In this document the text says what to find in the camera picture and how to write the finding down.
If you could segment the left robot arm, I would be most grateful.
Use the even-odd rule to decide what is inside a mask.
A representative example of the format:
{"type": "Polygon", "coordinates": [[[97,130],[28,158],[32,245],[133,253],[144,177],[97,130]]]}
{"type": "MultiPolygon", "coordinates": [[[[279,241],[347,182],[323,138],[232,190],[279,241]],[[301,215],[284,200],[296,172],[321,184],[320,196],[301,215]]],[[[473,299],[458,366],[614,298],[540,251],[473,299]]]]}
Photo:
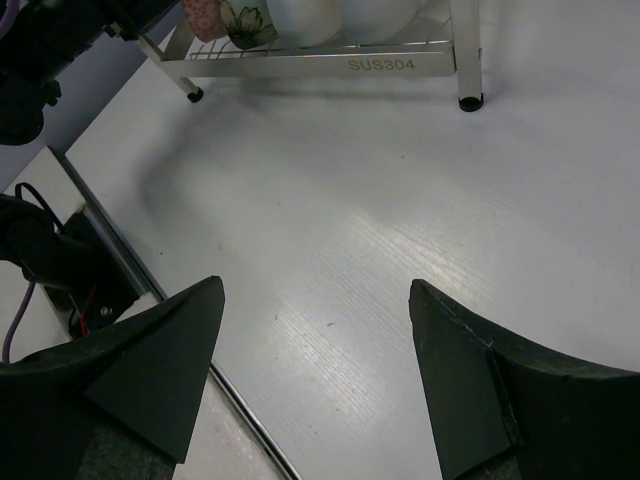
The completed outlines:
{"type": "Polygon", "coordinates": [[[173,0],[3,1],[1,144],[39,136],[45,106],[61,97],[57,76],[102,34],[133,41],[176,5],[173,0]]]}

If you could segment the white bowl orange stack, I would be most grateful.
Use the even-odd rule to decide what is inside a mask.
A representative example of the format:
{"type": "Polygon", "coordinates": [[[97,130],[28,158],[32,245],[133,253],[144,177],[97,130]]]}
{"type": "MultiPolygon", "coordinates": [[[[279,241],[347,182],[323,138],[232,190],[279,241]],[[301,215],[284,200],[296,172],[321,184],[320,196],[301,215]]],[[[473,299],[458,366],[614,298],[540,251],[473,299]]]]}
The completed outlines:
{"type": "Polygon", "coordinates": [[[279,36],[295,47],[319,45],[341,28],[337,1],[268,0],[267,6],[279,36]]]}

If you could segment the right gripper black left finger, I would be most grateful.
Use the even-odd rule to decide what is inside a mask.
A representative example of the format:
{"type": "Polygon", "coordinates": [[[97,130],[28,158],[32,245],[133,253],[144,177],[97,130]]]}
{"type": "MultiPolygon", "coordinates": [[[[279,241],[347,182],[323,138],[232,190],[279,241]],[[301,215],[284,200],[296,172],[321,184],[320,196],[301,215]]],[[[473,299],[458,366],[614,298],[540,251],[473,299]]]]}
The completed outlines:
{"type": "Polygon", "coordinates": [[[1,369],[5,479],[169,479],[184,463],[225,293],[208,277],[1,369]]]}

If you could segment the mint bowl gold rim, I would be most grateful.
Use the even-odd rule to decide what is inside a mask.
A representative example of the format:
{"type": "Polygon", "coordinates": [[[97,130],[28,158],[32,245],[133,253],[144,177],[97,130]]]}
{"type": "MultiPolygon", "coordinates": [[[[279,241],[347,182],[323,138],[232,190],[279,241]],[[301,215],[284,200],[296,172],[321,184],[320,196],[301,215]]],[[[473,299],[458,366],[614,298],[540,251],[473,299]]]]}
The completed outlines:
{"type": "Polygon", "coordinates": [[[241,50],[268,45],[279,38],[266,0],[221,1],[220,14],[227,36],[241,50]]]}

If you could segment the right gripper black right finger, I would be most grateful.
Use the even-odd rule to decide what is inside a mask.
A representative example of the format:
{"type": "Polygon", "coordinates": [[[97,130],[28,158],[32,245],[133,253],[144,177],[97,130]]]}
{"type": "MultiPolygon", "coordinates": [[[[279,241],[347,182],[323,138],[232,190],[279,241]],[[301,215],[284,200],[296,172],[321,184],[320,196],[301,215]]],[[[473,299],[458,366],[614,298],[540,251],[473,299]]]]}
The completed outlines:
{"type": "Polygon", "coordinates": [[[413,340],[446,479],[635,479],[639,376],[528,340],[423,280],[413,340]]]}

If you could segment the white bowl front stack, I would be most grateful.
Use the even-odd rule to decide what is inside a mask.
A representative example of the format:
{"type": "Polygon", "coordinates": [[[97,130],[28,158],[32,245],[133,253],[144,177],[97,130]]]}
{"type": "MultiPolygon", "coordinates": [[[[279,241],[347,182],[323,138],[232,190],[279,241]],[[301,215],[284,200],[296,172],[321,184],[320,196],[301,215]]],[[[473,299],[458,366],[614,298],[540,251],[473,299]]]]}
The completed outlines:
{"type": "Polygon", "coordinates": [[[426,1],[339,1],[343,32],[356,44],[375,44],[390,39],[409,25],[426,1]]]}

